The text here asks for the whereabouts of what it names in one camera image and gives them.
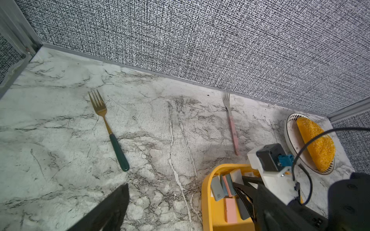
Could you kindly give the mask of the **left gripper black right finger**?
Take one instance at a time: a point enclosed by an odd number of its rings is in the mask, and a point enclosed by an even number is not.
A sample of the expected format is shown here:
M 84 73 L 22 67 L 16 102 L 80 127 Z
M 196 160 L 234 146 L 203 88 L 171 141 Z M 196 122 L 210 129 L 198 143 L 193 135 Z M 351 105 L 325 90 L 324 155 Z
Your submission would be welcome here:
M 265 186 L 259 185 L 254 198 L 257 231 L 317 231 L 318 215 L 297 200 L 285 205 Z

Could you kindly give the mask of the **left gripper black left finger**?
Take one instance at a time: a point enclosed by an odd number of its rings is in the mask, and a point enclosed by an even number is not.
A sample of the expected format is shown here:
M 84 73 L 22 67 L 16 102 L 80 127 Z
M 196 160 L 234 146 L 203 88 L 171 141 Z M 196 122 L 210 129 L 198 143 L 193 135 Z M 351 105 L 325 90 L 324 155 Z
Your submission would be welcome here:
M 128 184 L 119 186 L 93 210 L 69 228 L 70 231 L 119 231 L 129 205 Z

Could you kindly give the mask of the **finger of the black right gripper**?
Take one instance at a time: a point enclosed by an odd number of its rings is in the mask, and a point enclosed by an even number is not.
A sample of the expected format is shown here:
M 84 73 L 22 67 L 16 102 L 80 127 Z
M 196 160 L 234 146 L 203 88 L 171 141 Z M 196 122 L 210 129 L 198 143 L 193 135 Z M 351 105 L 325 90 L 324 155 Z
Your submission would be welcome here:
M 239 198 L 242 200 L 243 204 L 246 207 L 246 210 L 249 213 L 249 216 L 253 222 L 255 222 L 255 214 L 254 214 L 254 208 L 253 208 L 253 198 L 257 194 L 257 189 L 254 188 L 250 183 L 239 184 L 239 183 L 233 183 L 233 187 L 235 191 L 237 192 Z

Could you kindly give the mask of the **pink eraser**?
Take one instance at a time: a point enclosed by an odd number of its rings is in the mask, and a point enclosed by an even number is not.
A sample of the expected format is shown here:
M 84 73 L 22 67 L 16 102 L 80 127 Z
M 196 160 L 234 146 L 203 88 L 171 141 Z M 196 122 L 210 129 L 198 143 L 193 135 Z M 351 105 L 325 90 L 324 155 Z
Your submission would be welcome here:
M 237 223 L 237 210 L 234 198 L 225 198 L 225 221 L 230 224 Z

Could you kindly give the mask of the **blue eraser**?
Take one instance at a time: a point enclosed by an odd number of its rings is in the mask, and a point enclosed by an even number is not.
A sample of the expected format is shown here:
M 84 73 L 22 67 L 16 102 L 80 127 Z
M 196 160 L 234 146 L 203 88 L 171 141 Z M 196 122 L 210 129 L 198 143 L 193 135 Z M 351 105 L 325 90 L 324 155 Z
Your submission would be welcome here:
M 221 186 L 223 188 L 225 196 L 233 197 L 236 196 L 237 193 L 233 187 L 233 181 L 230 174 L 221 175 L 220 176 Z

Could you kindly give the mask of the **white eraser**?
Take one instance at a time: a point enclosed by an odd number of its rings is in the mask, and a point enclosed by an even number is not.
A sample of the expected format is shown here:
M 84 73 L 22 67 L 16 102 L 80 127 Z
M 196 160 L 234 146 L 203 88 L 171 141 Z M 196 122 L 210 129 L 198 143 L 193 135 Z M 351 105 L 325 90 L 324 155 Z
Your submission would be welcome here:
M 229 174 L 233 183 L 244 185 L 241 169 L 234 169 Z

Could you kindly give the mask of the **grey eraser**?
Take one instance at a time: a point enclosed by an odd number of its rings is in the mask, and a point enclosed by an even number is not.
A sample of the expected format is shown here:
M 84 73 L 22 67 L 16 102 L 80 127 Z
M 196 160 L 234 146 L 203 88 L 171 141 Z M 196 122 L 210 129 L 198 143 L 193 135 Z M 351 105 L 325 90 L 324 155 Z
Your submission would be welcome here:
M 214 176 L 211 180 L 211 197 L 213 197 L 215 201 L 220 201 L 225 197 L 220 176 Z

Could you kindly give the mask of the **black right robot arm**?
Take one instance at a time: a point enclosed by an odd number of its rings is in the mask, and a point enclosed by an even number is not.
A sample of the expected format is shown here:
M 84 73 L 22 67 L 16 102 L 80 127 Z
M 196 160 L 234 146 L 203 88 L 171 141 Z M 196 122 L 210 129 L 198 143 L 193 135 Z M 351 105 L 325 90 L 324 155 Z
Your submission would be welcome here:
M 352 173 L 350 179 L 331 185 L 328 190 L 328 217 L 301 205 L 294 199 L 284 204 L 261 179 L 245 184 L 234 183 L 234 189 L 247 208 L 257 231 L 368 231 L 370 229 L 370 176 Z

